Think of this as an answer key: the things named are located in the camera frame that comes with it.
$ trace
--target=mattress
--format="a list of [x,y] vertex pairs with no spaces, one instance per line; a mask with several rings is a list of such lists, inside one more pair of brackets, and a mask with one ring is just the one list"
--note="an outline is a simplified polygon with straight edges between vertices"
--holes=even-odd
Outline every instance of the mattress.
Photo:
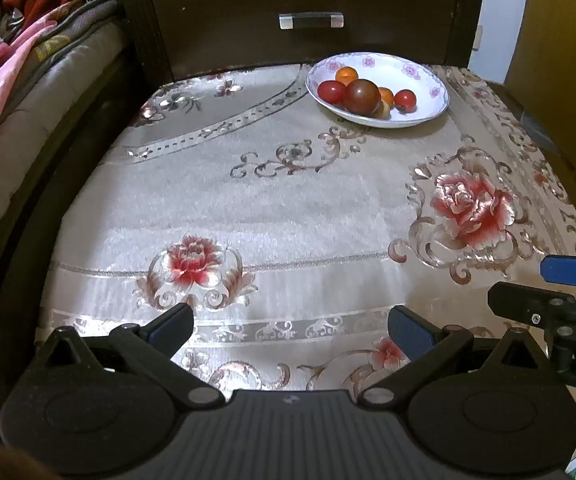
[[68,110],[130,44],[124,25],[105,22],[82,38],[29,88],[0,123],[0,221],[14,193]]
[[394,304],[502,336],[488,288],[547,286],[543,254],[576,254],[576,211],[540,150],[468,70],[431,67],[448,112],[396,131],[319,107],[308,70],[155,92],[63,218],[37,338],[188,301],[194,333],[173,360],[226,395],[356,396],[407,362],[386,333]]

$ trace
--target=floral plate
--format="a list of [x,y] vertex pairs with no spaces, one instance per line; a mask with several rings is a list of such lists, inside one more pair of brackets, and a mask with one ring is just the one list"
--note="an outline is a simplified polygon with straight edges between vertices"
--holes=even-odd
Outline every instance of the floral plate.
[[[390,88],[395,94],[399,90],[412,90],[417,95],[417,109],[402,114],[393,108],[389,119],[374,119],[351,114],[340,106],[326,103],[317,95],[317,87],[323,81],[334,79],[335,72],[342,66],[351,66],[359,73],[359,78]],[[376,52],[337,54],[321,60],[308,72],[306,86],[310,95],[322,106],[344,119],[374,128],[405,128],[421,124],[444,113],[449,100],[444,83],[426,67],[402,57]]]

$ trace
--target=wall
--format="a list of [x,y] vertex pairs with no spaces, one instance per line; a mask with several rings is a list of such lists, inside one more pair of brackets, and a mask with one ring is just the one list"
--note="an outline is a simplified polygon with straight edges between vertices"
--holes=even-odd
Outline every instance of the wall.
[[513,58],[526,0],[484,0],[479,16],[481,47],[470,57],[470,69],[484,79],[503,83]]

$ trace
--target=screw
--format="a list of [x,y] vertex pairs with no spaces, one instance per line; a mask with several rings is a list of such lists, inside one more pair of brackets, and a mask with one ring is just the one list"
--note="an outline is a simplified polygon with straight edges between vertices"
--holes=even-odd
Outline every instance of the screw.
[[370,388],[363,393],[363,398],[371,404],[388,404],[395,394],[386,388]]
[[210,404],[219,398],[219,391],[214,388],[207,388],[205,386],[200,386],[199,388],[194,388],[190,390],[188,394],[188,399],[194,404]]
[[572,329],[569,326],[560,326],[557,329],[557,333],[563,337],[567,337],[569,335],[572,335]]

